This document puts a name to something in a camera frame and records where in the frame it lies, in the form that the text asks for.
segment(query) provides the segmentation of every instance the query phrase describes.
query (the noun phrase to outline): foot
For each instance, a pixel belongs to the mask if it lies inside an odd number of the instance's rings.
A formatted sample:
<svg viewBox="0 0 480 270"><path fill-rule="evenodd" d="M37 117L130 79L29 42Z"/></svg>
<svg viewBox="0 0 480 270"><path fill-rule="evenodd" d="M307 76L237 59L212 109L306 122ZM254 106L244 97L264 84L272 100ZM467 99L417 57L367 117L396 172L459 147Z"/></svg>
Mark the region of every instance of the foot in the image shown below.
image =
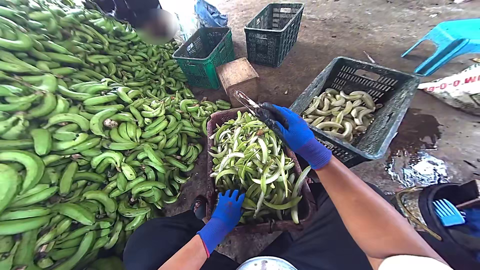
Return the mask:
<svg viewBox="0 0 480 270"><path fill-rule="evenodd" d="M208 201L204 196L198 195L190 206L190 210L195 213L195 216L198 219L203 220L205 223L207 216L207 203Z"/></svg>

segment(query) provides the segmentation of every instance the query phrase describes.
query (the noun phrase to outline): black pants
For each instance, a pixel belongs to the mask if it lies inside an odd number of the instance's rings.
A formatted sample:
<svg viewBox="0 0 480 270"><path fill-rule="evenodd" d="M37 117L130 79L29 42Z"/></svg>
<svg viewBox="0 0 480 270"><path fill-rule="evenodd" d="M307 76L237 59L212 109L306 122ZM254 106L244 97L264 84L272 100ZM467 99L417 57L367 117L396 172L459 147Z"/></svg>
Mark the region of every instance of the black pants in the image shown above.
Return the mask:
<svg viewBox="0 0 480 270"><path fill-rule="evenodd" d="M298 270L372 270L323 186L313 183L310 189L318 206L312 224L295 241L290 233L282 233L260 256L283 258ZM191 210L147 221L128 240L123 253L126 269L157 270L203 226ZM214 251L202 270L234 270L238 266L237 262Z"/></svg>

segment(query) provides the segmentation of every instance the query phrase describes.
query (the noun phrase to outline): wooden box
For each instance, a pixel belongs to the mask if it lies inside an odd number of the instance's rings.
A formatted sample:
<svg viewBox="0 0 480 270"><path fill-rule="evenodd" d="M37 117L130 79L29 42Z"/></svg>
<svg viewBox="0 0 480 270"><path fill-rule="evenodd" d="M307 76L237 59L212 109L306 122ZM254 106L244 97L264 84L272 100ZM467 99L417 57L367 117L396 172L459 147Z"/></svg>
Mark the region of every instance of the wooden box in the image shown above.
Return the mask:
<svg viewBox="0 0 480 270"><path fill-rule="evenodd" d="M235 91L242 91L253 101L258 101L258 73L253 69L247 58L243 57L225 63L216 68L220 85L230 98L233 108L243 107L233 96Z"/></svg>

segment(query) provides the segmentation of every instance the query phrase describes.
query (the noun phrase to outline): blue glove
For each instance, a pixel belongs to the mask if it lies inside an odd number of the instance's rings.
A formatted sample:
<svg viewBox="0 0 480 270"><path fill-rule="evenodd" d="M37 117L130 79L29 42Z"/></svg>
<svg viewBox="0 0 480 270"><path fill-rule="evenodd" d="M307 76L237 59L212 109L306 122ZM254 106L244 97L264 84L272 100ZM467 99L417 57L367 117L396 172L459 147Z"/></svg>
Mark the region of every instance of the blue glove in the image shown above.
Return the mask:
<svg viewBox="0 0 480 270"><path fill-rule="evenodd" d="M239 223L241 217L240 208L245 199L245 194L241 194L237 199L238 194L238 190L233 192L227 190L225 195L220 193L212 218L197 232L205 244L208 256Z"/></svg>
<svg viewBox="0 0 480 270"><path fill-rule="evenodd" d="M267 102L263 103L261 107L272 114L268 116L268 114L263 112L260 120L264 121L270 129L275 131L292 151L304 158L312 169L320 169L330 161L332 151L315 139L307 122L299 115L285 107L279 107Z"/></svg>

